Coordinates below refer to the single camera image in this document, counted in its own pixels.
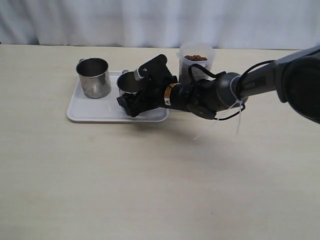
metal mug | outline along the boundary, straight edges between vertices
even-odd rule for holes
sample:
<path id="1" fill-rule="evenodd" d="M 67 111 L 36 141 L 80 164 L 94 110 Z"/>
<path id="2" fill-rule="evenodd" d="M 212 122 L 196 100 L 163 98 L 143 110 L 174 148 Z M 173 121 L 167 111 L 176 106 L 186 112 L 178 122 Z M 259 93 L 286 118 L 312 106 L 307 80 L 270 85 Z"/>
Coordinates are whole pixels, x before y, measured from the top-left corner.
<path id="1" fill-rule="evenodd" d="M 122 97 L 124 94 L 135 95 L 145 86 L 145 82 L 137 81 L 133 71 L 124 70 L 117 79 L 116 85 L 119 89 L 119 96 Z"/>
<path id="2" fill-rule="evenodd" d="M 81 87 L 85 96 L 100 99 L 111 92 L 108 63 L 98 57 L 82 58 L 76 65 Z"/>

clear plastic cup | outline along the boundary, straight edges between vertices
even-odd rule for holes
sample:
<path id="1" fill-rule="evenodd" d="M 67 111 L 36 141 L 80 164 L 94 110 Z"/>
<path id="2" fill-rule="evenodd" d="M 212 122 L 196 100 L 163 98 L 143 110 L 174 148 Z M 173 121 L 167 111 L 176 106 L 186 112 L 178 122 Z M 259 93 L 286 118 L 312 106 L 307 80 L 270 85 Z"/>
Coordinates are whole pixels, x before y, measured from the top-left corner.
<path id="1" fill-rule="evenodd" d="M 199 55 L 203 58 L 207 58 L 206 61 L 192 61 L 185 58 L 185 56 L 193 56 Z M 191 79 L 189 77 L 188 69 L 193 64 L 199 64 L 206 68 L 207 70 L 211 70 L 216 52 L 212 46 L 204 43 L 204 42 L 187 42 L 181 45 L 179 52 L 177 53 L 179 57 L 179 83 L 182 84 L 190 84 Z M 200 79 L 209 79 L 209 76 L 203 73 L 198 68 L 193 67 L 192 73 L 194 79 L 196 81 Z"/>

beige table surface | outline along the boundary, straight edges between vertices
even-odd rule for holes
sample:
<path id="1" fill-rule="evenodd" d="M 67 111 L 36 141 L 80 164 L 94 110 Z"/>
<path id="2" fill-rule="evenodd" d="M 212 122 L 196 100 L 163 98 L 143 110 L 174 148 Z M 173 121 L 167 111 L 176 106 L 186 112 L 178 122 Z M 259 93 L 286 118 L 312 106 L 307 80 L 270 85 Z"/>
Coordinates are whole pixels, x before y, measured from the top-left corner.
<path id="1" fill-rule="evenodd" d="M 238 119 L 172 112 L 158 124 L 66 117 L 80 58 L 134 70 L 177 49 L 0 45 L 1 240 L 315 240 L 320 126 L 275 92 Z M 216 51 L 243 73 L 293 51 Z M 193 140 L 197 135 L 207 135 Z"/>

white backdrop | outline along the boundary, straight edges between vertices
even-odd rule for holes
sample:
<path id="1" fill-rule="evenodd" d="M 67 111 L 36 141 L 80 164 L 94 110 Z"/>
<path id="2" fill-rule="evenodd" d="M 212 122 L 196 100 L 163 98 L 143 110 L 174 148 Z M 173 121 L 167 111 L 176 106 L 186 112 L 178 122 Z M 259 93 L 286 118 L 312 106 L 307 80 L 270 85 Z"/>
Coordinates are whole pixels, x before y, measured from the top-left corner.
<path id="1" fill-rule="evenodd" d="M 306 49 L 320 0 L 0 0 L 3 44 Z"/>

warning sticker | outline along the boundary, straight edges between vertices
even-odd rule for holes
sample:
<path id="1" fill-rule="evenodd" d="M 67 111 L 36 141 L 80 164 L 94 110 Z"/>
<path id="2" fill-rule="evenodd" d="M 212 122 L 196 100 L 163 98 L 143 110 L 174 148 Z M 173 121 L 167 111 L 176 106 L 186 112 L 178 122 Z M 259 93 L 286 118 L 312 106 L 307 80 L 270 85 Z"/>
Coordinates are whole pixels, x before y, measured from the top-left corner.
<path id="1" fill-rule="evenodd" d="M 167 106 L 171 106 L 170 103 L 170 94 L 171 94 L 171 90 L 174 88 L 175 85 L 177 85 L 178 83 L 171 83 L 165 90 L 164 92 L 164 103 Z"/>

